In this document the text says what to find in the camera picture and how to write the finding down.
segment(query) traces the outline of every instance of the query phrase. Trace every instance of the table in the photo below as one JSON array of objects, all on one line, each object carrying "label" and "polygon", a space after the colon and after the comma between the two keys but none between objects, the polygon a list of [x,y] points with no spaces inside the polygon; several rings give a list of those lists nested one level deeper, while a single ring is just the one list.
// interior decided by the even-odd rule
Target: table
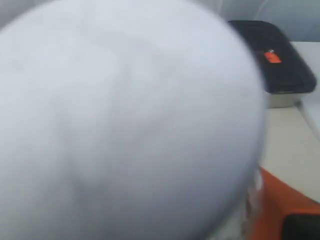
[{"label": "table", "polygon": [[[294,42],[320,79],[320,43]],[[268,109],[261,166],[304,195],[320,202],[320,86],[302,106]]]}]

